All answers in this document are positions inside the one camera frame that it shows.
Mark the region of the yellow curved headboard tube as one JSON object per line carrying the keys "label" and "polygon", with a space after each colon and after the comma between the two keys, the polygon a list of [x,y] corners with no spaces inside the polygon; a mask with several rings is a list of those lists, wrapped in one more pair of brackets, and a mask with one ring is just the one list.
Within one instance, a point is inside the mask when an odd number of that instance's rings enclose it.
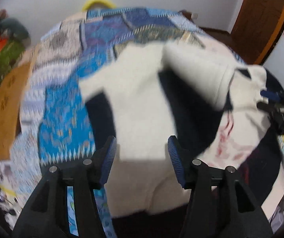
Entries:
{"label": "yellow curved headboard tube", "polygon": [[93,8],[114,9],[117,6],[111,0],[86,0],[82,6],[82,11],[91,10]]}

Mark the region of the black and white striped sweater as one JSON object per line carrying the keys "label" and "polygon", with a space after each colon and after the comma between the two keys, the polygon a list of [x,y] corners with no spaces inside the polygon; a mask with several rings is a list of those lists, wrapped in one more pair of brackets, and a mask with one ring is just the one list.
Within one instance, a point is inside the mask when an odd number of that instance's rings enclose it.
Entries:
{"label": "black and white striped sweater", "polygon": [[128,44],[114,62],[80,79],[96,148],[117,139],[105,185],[113,218],[158,214],[187,204],[169,158],[172,135],[207,165],[236,168],[252,160],[251,190],[267,217],[284,194],[276,135],[260,92],[281,85],[262,66],[184,42]]}

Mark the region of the blue patchwork bedspread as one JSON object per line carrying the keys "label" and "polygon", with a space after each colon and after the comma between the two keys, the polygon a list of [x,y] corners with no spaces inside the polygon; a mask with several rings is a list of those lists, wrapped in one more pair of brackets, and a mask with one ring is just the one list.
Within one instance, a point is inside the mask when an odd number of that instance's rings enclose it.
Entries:
{"label": "blue patchwork bedspread", "polygon": [[14,142],[12,237],[180,237],[184,174],[239,167],[252,74],[179,12],[89,10],[40,42]]}

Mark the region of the green laundry basket with clutter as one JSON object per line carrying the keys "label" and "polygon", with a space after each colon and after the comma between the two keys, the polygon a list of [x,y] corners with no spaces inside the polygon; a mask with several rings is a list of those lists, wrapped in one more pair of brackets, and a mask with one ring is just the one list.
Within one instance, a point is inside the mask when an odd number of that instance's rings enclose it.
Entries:
{"label": "green laundry basket with clutter", "polygon": [[30,45],[28,30],[5,9],[0,10],[0,84]]}

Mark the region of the brown wooden door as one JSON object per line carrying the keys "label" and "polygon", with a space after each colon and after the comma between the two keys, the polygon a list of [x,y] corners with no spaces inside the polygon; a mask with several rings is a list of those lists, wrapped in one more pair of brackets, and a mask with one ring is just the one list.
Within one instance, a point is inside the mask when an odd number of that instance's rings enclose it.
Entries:
{"label": "brown wooden door", "polygon": [[243,0],[230,35],[247,64],[261,64],[283,29],[284,0]]}

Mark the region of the wooden lap desk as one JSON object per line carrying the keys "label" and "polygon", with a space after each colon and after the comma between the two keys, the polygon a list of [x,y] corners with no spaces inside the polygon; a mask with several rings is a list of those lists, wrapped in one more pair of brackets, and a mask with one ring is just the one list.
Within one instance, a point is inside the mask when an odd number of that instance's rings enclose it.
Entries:
{"label": "wooden lap desk", "polygon": [[13,69],[0,85],[0,161],[10,159],[10,148],[18,134],[20,102],[32,63]]}

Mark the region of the papers beside bed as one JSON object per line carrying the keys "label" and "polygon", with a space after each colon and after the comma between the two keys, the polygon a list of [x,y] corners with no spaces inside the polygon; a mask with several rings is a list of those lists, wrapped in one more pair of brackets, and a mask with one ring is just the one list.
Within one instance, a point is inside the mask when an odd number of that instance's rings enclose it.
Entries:
{"label": "papers beside bed", "polygon": [[19,191],[19,182],[11,161],[0,161],[0,207],[5,211],[5,220],[13,229],[28,196]]}

